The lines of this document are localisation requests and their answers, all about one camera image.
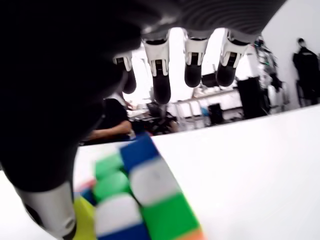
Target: person in black shirt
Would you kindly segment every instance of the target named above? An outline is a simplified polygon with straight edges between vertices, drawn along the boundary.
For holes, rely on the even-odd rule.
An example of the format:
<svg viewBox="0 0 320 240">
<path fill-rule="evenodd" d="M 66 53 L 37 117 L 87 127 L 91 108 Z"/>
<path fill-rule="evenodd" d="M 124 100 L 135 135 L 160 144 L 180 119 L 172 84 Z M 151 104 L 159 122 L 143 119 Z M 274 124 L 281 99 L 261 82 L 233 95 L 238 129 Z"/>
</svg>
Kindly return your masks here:
<svg viewBox="0 0 320 240">
<path fill-rule="evenodd" d="M 132 125 L 127 111 L 120 102 L 113 98 L 103 101 L 104 113 L 102 121 L 86 139 L 84 145 L 104 144 L 129 140 Z"/>
</svg>

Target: desk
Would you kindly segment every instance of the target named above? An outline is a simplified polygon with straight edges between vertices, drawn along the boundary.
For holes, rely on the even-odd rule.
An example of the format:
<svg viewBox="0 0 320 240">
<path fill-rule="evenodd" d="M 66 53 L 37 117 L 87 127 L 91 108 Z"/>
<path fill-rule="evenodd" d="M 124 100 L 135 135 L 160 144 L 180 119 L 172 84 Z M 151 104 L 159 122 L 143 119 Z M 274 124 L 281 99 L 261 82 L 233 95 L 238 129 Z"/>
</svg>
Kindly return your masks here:
<svg viewBox="0 0 320 240">
<path fill-rule="evenodd" d="M 148 113 L 148 109 L 140 109 L 140 110 L 133 110 L 133 111 L 127 111 L 129 119 L 134 119 L 137 117 L 141 117 L 144 114 Z"/>
<path fill-rule="evenodd" d="M 153 139 L 209 240 L 319 240 L 319 124 L 313 106 Z M 81 147 L 75 186 L 120 144 Z M 53 240 L 2 172 L 0 188 L 0 239 Z"/>
</svg>

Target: white sticker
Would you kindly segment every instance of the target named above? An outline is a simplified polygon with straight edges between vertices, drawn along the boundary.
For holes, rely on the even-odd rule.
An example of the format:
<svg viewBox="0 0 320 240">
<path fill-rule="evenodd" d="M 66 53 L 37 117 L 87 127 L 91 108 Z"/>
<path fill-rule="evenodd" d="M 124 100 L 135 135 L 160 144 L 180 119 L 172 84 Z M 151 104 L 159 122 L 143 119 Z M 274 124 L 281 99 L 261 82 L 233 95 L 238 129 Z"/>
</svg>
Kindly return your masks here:
<svg viewBox="0 0 320 240">
<path fill-rule="evenodd" d="M 129 179 L 133 195 L 144 207 L 181 192 L 175 177 L 161 157 L 136 166 Z"/>
<path fill-rule="evenodd" d="M 95 210 L 95 233 L 105 236 L 141 224 L 139 206 L 128 193 L 115 195 L 99 203 Z"/>
</svg>

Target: robotic hand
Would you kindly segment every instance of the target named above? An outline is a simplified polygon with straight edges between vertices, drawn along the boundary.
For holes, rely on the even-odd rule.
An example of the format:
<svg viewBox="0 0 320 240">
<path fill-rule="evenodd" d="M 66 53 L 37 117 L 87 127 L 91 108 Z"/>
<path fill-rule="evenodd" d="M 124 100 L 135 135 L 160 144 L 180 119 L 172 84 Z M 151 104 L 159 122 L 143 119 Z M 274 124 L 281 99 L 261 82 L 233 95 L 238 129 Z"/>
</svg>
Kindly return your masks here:
<svg viewBox="0 0 320 240">
<path fill-rule="evenodd" d="M 132 94 L 137 87 L 136 76 L 132 68 L 132 52 L 119 53 L 113 58 L 113 63 L 121 66 L 124 73 L 127 73 L 127 79 L 123 86 L 125 94 Z"/>
<path fill-rule="evenodd" d="M 127 81 L 132 71 L 128 52 L 139 48 L 141 39 L 154 95 L 167 103 L 170 28 L 187 32 L 185 79 L 191 87 L 199 82 L 206 34 L 228 29 L 217 70 L 219 84 L 227 86 L 246 45 L 284 2 L 6 2 L 0 161 L 30 217 L 58 239 L 73 238 L 73 167 L 79 142 L 98 124 L 103 98 L 119 86 L 127 93 L 135 88 Z"/>
</svg>

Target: rubik's cube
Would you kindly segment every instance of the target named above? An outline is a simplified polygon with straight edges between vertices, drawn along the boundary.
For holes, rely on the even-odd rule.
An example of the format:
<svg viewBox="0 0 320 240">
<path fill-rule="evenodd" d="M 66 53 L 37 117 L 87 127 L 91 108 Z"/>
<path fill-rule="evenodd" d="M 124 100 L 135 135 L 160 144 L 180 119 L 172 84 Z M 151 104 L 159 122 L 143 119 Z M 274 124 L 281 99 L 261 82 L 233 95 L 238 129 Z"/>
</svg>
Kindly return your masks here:
<svg viewBox="0 0 320 240">
<path fill-rule="evenodd" d="M 75 198 L 74 240 L 205 239 L 149 136 L 98 161 L 95 177 Z"/>
</svg>

